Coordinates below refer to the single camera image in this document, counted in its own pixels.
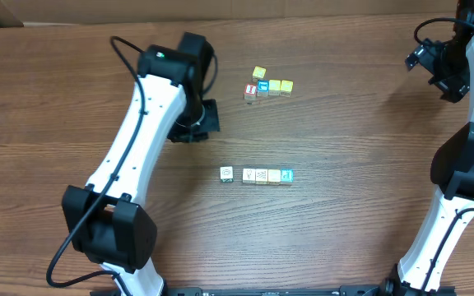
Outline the white block green pattern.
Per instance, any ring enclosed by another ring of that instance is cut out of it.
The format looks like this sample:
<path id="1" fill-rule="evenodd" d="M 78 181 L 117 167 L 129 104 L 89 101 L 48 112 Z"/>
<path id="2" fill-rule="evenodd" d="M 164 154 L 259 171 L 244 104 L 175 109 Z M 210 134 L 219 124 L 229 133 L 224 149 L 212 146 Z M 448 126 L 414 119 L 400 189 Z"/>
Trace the white block green pattern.
<path id="1" fill-rule="evenodd" d="M 220 180 L 222 183 L 234 182 L 234 170 L 232 166 L 220 167 Z"/>

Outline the white block red base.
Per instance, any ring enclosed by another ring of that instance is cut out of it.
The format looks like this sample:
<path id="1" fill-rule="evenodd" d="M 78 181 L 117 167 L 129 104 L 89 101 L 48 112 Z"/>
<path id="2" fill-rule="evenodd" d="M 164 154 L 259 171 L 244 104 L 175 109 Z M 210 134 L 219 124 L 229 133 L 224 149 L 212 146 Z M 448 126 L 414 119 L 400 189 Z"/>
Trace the white block red base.
<path id="1" fill-rule="evenodd" d="M 242 173 L 242 182 L 243 183 L 256 183 L 256 169 L 244 168 Z"/>

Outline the white block wavy pattern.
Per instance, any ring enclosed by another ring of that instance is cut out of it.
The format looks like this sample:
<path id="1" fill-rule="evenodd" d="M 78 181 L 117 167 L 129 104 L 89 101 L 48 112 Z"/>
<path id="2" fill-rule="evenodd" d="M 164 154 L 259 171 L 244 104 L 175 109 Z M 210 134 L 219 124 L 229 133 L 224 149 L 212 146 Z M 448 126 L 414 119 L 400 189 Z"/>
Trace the white block wavy pattern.
<path id="1" fill-rule="evenodd" d="M 267 169 L 255 169 L 255 183 L 258 185 L 268 184 Z"/>

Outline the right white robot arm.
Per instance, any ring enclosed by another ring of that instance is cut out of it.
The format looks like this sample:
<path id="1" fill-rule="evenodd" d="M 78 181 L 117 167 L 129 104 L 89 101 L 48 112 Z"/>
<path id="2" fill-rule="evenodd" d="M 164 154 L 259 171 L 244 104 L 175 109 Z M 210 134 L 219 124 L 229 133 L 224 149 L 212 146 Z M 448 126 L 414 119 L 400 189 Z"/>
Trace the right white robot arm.
<path id="1" fill-rule="evenodd" d="M 421 65 L 441 98 L 469 99 L 467 123 L 435 153 L 430 166 L 434 195 L 406 255 L 371 295 L 454 295 L 440 284 L 444 267 L 464 229 L 474 218 L 474 1 L 460 1 L 447 41 L 419 39 L 407 56 L 408 69 Z"/>

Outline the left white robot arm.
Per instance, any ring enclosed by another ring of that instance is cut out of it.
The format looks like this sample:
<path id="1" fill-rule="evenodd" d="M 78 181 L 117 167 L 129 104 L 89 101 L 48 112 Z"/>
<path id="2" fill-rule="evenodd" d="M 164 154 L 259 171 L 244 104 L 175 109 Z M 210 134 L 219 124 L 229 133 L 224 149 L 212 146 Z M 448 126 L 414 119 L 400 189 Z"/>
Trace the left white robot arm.
<path id="1" fill-rule="evenodd" d="M 176 49 L 151 45 L 127 69 L 134 90 L 123 123 L 84 187 L 67 187 L 62 208 L 69 234 L 46 272 L 52 287 L 110 276 L 114 295 L 165 295 L 165 280 L 151 260 L 157 227 L 144 209 L 151 173 L 166 141 L 205 141 L 220 129 L 216 101 L 204 83 L 218 61 L 202 35 L 184 33 Z M 53 270 L 68 246 L 101 269 L 67 282 Z"/>

